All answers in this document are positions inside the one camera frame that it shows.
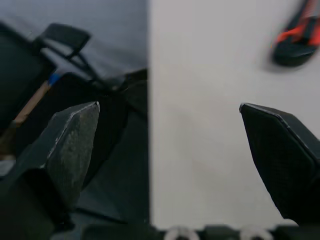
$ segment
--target gray background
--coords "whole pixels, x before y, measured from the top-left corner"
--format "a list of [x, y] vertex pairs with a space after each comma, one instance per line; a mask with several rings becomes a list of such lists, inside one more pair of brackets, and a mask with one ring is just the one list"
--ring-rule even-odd
[[87, 30], [83, 53], [102, 77], [147, 66], [146, 0], [2, 0], [0, 20], [30, 39], [50, 23]]

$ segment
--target dark fabric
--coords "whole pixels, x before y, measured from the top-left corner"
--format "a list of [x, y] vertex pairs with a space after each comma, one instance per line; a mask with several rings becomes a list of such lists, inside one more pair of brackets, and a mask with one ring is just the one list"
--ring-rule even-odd
[[26, 39], [0, 23], [1, 133], [54, 68]]
[[96, 128], [91, 162], [84, 182], [86, 186], [109, 157], [127, 121], [127, 104], [119, 95], [102, 96], [76, 75], [63, 76], [33, 109], [16, 131], [16, 155], [32, 144], [47, 126], [51, 117], [71, 106], [98, 101], [100, 114]]

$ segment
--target white wall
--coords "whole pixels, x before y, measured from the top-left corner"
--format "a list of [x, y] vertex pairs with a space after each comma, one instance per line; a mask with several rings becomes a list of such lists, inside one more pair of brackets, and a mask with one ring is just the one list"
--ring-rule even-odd
[[300, 0], [151, 0], [152, 220], [161, 228], [285, 222], [252, 160], [242, 102], [320, 137], [320, 54], [270, 65]]

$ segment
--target red and black object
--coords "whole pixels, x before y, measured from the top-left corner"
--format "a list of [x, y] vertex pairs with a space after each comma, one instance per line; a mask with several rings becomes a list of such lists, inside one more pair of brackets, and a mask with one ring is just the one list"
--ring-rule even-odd
[[278, 35], [272, 59], [282, 66], [304, 64], [320, 45], [320, 0], [304, 0], [287, 28]]

